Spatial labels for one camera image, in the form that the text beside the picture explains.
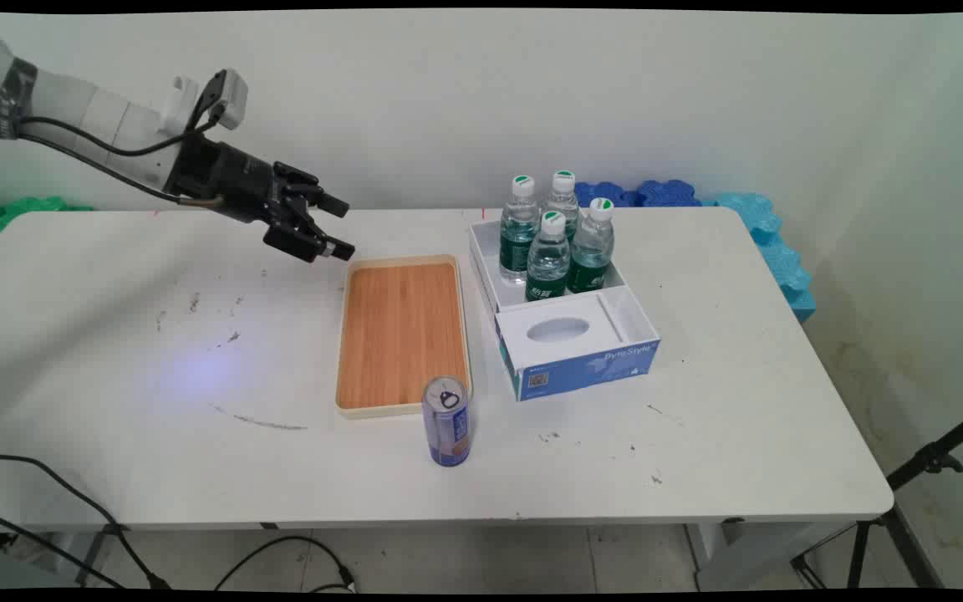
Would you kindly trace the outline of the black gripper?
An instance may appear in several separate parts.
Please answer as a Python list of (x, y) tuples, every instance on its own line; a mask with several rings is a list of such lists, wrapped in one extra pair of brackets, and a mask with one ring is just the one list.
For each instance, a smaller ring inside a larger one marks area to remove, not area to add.
[(282, 161), (268, 163), (203, 134), (182, 142), (166, 191), (215, 201), (212, 210), (233, 220), (265, 222), (263, 242), (302, 262), (318, 257), (348, 262), (355, 255), (354, 244), (332, 237), (310, 216), (311, 208), (337, 218), (350, 210), (325, 191), (317, 176)]

